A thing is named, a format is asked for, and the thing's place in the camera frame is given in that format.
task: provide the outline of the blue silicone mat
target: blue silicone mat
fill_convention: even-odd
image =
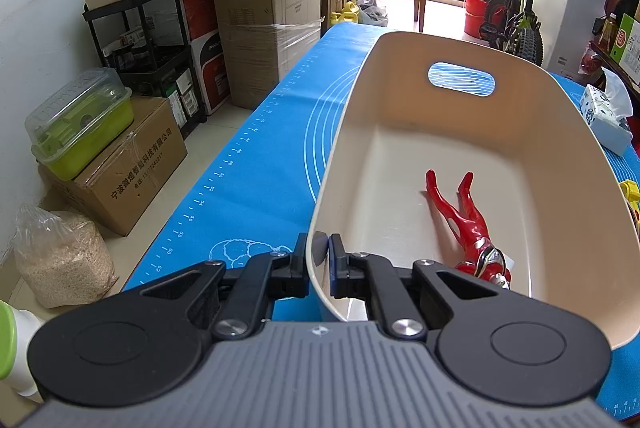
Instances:
[[[254,254],[291,251],[311,221],[335,129],[351,84],[370,48],[387,32],[339,24],[314,46],[254,111],[172,214],[133,272],[131,289],[206,259],[242,267]],[[577,105],[583,87],[557,75]],[[435,84],[493,89],[482,72],[446,64],[432,67]],[[638,181],[640,160],[606,151],[622,181]],[[321,319],[318,297],[279,300],[274,319]],[[640,336],[614,351],[598,403],[618,419],[640,411]]]

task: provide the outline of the white bottle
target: white bottle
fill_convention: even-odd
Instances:
[[[0,381],[19,395],[42,402],[27,365],[27,348],[44,323],[29,311],[19,311],[0,301]]]

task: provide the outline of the plastic bag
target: plastic bag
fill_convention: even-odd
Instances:
[[[360,13],[358,23],[386,27],[389,24],[389,16],[384,7],[379,7],[377,0],[358,0]]]
[[[15,223],[15,265],[44,307],[95,302],[118,279],[87,217],[23,204]]]
[[[602,60],[600,56],[591,50],[590,46],[587,46],[584,54],[582,55],[582,59],[580,60],[580,68],[578,69],[578,74],[581,75],[592,75],[602,66]]]

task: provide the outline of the black metal shelf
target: black metal shelf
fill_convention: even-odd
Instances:
[[[131,88],[132,91],[142,94],[160,94],[163,97],[167,97],[165,84],[165,78],[171,73],[173,69],[178,69],[181,65],[184,65],[190,70],[191,84],[193,85],[194,94],[198,102],[198,111],[187,118],[186,124],[184,124],[180,131],[183,137],[187,137],[198,125],[198,123],[205,122],[207,120],[206,112],[204,109],[204,103],[202,99],[202,92],[200,91],[200,85],[198,83],[198,76],[196,74],[193,57],[191,56],[191,45],[187,39],[187,32],[184,25],[184,18],[182,17],[182,8],[180,6],[180,0],[174,0],[176,13],[178,17],[178,23],[180,25],[180,34],[182,36],[182,45],[174,46],[155,46],[152,42],[150,31],[145,17],[145,3],[152,0],[121,0],[114,2],[97,9],[89,10],[84,6],[84,13],[82,16],[89,25],[91,30],[91,36],[94,39],[94,45],[100,58],[102,66],[107,67],[108,62],[104,57],[102,47],[98,41],[97,34],[95,32],[94,20],[104,18],[106,16],[112,16],[114,14],[120,14],[124,23],[125,30],[130,30],[129,21],[127,19],[127,11],[137,9],[140,18],[140,26],[145,35],[146,51],[151,63],[151,68],[133,68],[118,71],[120,79],[125,86]],[[188,116],[188,112],[182,104],[182,111],[185,117]]]

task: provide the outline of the toy figure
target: toy figure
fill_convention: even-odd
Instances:
[[[465,251],[465,261],[456,265],[456,269],[508,289],[511,273],[506,267],[505,257],[492,244],[484,218],[471,198],[473,178],[474,174],[468,172],[458,186],[462,211],[466,218],[442,197],[433,170],[429,170],[426,175],[427,193]]]

